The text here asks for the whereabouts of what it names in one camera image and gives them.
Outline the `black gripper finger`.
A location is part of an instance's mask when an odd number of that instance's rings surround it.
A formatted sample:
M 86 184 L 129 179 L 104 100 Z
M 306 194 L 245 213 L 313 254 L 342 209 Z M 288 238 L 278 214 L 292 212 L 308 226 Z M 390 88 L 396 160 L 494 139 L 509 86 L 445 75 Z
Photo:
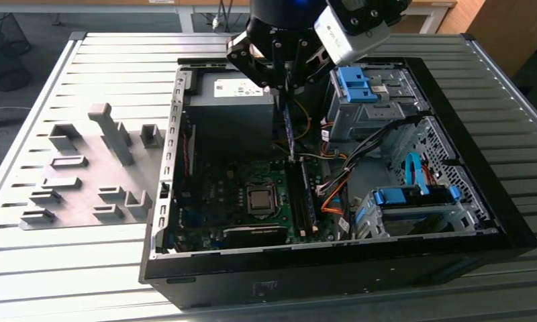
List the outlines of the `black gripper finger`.
M 316 33 L 298 38 L 293 65 L 289 69 L 289 92 L 297 95 L 306 84 L 316 83 L 336 66 Z
M 284 44 L 280 30 L 249 25 L 226 43 L 226 59 L 258 87 L 285 89 Z

